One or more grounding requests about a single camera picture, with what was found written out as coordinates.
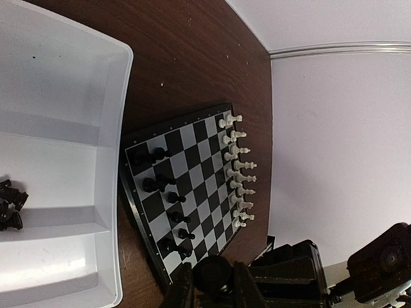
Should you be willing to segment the black pawn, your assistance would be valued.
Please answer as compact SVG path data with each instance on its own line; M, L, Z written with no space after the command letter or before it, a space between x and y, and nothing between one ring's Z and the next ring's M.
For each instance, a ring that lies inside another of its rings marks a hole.
M151 160L153 163L163 160L165 158L170 158L173 153L170 150L164 149L162 147L155 148L151 153Z

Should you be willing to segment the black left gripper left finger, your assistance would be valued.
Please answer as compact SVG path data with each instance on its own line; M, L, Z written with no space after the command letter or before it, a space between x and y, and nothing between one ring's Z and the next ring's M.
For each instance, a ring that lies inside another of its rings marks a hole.
M195 307L195 288L193 284L193 270L190 263L184 263L163 300L165 308L192 308Z

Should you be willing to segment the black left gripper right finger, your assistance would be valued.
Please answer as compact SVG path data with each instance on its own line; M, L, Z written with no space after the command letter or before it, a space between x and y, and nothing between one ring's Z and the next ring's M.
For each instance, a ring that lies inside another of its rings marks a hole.
M267 306L248 267L242 262L234 263L234 306L242 308Z

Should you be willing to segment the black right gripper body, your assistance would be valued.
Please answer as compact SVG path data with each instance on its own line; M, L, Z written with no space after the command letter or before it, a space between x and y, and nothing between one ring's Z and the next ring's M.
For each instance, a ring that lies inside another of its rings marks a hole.
M265 252L249 271L268 307L329 307L319 249L309 239Z

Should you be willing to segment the black king piece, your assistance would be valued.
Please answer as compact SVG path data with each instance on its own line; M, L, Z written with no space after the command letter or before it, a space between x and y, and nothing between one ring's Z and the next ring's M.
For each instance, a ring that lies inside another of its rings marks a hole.
M179 252L179 246L173 239L168 237L165 237L159 241L159 247L166 255L172 252Z

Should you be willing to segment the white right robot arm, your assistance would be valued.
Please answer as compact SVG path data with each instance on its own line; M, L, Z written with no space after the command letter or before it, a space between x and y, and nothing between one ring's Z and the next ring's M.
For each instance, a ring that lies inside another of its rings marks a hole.
M264 253L249 267L268 307L332 307L353 293L360 304L410 303L410 225L396 223L347 261L349 276L328 287L317 245L307 239Z

